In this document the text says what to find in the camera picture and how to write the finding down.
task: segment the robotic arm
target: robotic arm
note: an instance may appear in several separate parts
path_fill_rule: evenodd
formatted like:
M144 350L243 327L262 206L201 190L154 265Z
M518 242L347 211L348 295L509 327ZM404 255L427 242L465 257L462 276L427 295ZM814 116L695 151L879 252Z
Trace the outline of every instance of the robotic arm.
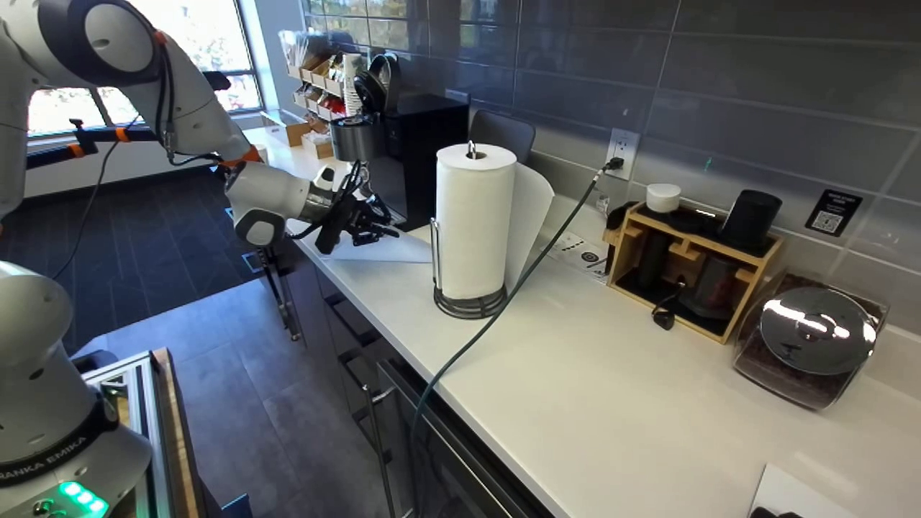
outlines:
M334 193L262 164L204 75L126 0L4 0L0 69L0 220L23 200L30 99L51 86L119 86L168 154L217 158L233 229L257 249L272 244L285 220L321 229L331 216L338 229L326 229L326 242L334 244L331 234L362 216L352 209L357 183ZM122 430L69 365L62 350L69 321L59 283L0 262L4 518L31 515L75 483L77 496L119 505L151 463L151 446Z

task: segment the paper towel roll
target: paper towel roll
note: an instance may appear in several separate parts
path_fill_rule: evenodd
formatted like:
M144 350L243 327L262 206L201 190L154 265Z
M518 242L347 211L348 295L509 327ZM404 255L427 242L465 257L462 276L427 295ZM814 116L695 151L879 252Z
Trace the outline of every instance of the paper towel roll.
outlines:
M505 289L515 154L479 144L437 154L441 295L450 299L493 296Z

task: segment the floor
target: floor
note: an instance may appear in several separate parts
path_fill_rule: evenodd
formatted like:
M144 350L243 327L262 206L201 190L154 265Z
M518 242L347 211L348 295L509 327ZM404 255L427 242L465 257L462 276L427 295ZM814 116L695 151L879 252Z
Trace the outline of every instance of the floor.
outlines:
M249 493L259 518L385 515L372 446L331 393L326 316L312 265L289 276L302 321L292 344L262 279L90 344L129 357L171 350L201 482L217 501Z
M4 220L0 260L54 276L77 242L90 193L23 201ZM226 209L223 180L208 170L103 184L77 257L59 276L75 303L67 352L253 279Z

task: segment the paper towel holder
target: paper towel holder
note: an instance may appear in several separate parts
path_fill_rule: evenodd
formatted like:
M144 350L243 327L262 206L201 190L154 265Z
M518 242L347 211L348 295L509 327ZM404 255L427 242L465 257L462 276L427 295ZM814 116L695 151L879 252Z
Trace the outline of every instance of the paper towel holder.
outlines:
M433 234L433 286L436 286L436 305L456 321L486 321L495 316L509 295L508 286L500 286L495 295L476 296L476 299L452 299L443 295L443 279L441 279L441 226L433 220L430 226Z

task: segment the gray tile backsplash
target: gray tile backsplash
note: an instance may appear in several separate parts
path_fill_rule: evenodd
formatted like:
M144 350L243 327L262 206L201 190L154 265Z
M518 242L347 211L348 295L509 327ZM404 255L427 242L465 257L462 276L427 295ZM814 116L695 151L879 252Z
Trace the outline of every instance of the gray tile backsplash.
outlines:
M631 184L728 211L784 200L787 262L921 335L919 0L302 0L370 46L408 46L408 91L469 92L535 124L529 164L580 197L611 128L643 135ZM807 232L826 187L865 197L844 237Z

